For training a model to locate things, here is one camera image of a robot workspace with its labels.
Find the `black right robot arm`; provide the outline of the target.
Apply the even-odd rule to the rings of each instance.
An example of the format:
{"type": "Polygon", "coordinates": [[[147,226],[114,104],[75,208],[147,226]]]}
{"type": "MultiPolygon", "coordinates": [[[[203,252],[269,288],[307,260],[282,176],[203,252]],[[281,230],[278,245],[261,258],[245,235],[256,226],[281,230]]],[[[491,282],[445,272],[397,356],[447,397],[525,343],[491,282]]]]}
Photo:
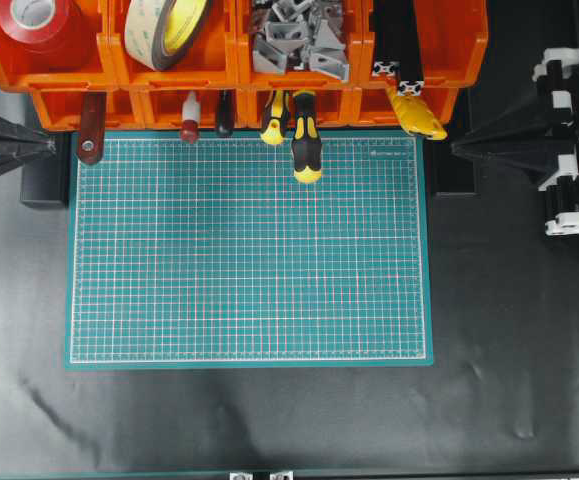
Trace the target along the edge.
{"type": "Polygon", "coordinates": [[[533,70],[537,96],[451,145],[474,163],[522,171],[544,203],[544,233],[579,255],[579,48],[549,48],[533,70]]]}

